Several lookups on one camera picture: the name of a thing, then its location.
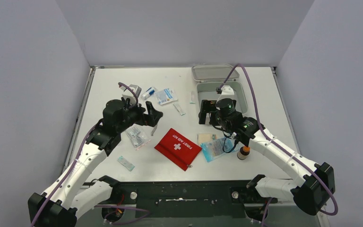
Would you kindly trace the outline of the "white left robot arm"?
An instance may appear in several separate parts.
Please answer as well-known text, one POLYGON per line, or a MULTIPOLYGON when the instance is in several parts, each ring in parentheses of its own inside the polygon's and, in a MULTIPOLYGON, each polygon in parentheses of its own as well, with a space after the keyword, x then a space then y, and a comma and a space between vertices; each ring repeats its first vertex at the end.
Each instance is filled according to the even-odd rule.
POLYGON ((83 138, 72 164, 43 193, 33 193, 28 199, 31 226, 73 227, 78 218, 100 202, 117 203, 121 199, 121 190, 108 176, 102 183, 82 193, 78 191, 120 143, 122 132, 134 124, 156 127, 163 115, 149 101, 146 107, 131 105, 124 98, 108 101, 103 117, 83 138))

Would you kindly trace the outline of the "red first aid pouch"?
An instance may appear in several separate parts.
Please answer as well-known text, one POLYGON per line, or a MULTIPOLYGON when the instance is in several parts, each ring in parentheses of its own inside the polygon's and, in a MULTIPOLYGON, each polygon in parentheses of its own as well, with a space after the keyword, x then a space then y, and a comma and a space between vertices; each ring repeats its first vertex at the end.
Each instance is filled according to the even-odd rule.
POLYGON ((202 148, 171 128, 155 149, 186 171, 202 148))

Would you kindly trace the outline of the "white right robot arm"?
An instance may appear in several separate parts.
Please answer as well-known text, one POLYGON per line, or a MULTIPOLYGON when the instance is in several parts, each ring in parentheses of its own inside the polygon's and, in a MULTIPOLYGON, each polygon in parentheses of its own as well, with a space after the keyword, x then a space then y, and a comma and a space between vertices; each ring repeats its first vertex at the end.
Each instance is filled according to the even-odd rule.
POLYGON ((248 198, 255 203, 270 197, 293 201, 309 215, 320 212, 336 191, 333 167, 326 162, 318 164, 296 153, 256 119, 238 112, 235 103, 230 98, 202 100, 199 124, 205 124, 209 118, 209 124, 214 128, 233 136, 244 147, 259 152, 289 176, 289 179, 273 179, 257 175, 248 184, 248 198))

